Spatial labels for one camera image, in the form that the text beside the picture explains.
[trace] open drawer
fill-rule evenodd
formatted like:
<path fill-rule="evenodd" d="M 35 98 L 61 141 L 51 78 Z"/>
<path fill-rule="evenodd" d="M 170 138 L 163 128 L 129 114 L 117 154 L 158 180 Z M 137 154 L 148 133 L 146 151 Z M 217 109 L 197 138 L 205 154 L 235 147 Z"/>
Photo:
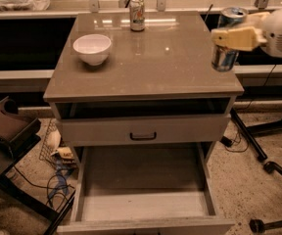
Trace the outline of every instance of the open drawer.
<path fill-rule="evenodd" d="M 202 146 L 163 144 L 84 150 L 70 224 L 59 234 L 224 234 Z"/>

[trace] white bowl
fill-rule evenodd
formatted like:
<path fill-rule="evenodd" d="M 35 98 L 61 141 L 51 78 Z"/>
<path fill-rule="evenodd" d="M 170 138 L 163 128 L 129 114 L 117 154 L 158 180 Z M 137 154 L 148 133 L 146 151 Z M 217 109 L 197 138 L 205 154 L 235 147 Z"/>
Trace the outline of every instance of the white bowl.
<path fill-rule="evenodd" d="M 76 39 L 73 43 L 73 49 L 83 62 L 90 66 L 98 66 L 109 57 L 111 45 L 112 41 L 109 37 L 90 34 Z"/>

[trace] chair wheel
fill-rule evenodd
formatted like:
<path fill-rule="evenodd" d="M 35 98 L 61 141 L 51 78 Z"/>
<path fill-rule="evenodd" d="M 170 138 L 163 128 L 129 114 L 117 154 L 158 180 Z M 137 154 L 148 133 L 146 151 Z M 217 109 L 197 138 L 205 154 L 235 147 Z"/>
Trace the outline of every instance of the chair wheel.
<path fill-rule="evenodd" d="M 271 172 L 274 171 L 274 164 L 273 162 L 267 162 L 264 166 L 263 166 L 263 169 L 268 173 L 270 174 Z"/>
<path fill-rule="evenodd" d="M 260 219 L 251 219 L 250 228 L 253 232 L 256 232 L 256 233 L 265 232 L 264 223 Z"/>

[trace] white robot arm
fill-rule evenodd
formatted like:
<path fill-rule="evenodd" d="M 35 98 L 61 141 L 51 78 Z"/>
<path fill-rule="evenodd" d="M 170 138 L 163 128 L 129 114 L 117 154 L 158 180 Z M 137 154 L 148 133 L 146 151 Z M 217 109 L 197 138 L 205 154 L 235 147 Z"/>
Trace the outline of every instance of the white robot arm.
<path fill-rule="evenodd" d="M 242 23 L 215 28 L 211 31 L 211 40 L 216 48 L 226 53 L 229 50 L 252 51 L 260 47 L 267 55 L 282 58 L 282 9 L 271 14 L 247 15 Z"/>

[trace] can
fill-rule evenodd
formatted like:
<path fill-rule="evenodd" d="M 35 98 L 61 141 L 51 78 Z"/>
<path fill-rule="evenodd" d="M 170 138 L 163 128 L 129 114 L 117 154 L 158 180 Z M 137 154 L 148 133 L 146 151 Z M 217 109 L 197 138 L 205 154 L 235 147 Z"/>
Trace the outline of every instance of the can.
<path fill-rule="evenodd" d="M 231 27 L 235 24 L 240 24 L 245 21 L 248 15 L 248 11 L 239 7 L 228 7 L 220 12 L 217 27 Z"/>
<path fill-rule="evenodd" d="M 220 72 L 230 71 L 238 58 L 239 51 L 225 47 L 213 46 L 211 66 Z"/>
<path fill-rule="evenodd" d="M 145 28 L 144 18 L 144 0 L 131 0 L 130 10 L 130 28 L 134 31 L 141 31 Z"/>

